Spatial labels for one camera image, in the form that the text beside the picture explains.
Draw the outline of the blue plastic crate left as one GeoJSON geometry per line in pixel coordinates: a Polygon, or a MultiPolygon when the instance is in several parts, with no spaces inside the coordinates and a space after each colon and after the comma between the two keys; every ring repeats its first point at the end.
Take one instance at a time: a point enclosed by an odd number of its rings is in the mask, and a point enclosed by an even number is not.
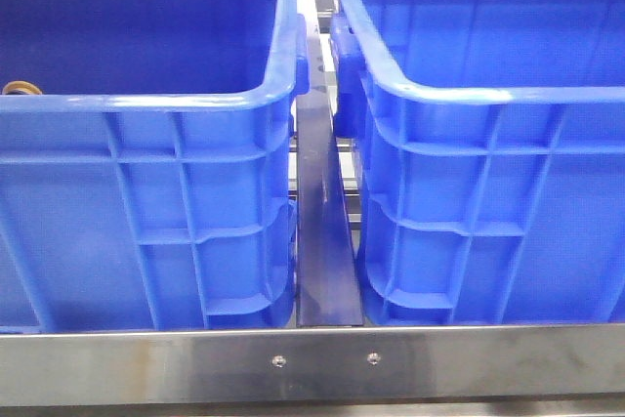
{"type": "Polygon", "coordinates": [[[1,330],[260,328],[294,304],[297,0],[1,0],[1,330]]]}

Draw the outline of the blue plastic crate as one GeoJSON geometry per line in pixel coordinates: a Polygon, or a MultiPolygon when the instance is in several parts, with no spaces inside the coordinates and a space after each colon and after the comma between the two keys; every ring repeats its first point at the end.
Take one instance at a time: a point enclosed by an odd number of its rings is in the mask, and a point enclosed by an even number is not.
{"type": "Polygon", "coordinates": [[[294,304],[297,0],[1,0],[1,330],[260,328],[294,304]]]}
{"type": "Polygon", "coordinates": [[[341,0],[371,321],[624,318],[624,0],[341,0]]]}

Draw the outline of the blue plastic crate right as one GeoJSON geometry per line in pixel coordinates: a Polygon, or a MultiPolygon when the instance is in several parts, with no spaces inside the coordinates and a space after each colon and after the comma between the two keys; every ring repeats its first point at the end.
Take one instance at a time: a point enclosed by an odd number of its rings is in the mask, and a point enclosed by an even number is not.
{"type": "Polygon", "coordinates": [[[624,0],[341,0],[371,321],[624,318],[624,0]]]}

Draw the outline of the stainless steel front rail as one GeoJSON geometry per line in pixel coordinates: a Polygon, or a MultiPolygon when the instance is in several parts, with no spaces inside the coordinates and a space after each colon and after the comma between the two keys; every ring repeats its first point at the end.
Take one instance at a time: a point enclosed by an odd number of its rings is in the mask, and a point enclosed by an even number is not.
{"type": "Polygon", "coordinates": [[[5,335],[14,406],[620,395],[620,324],[5,335]]]}

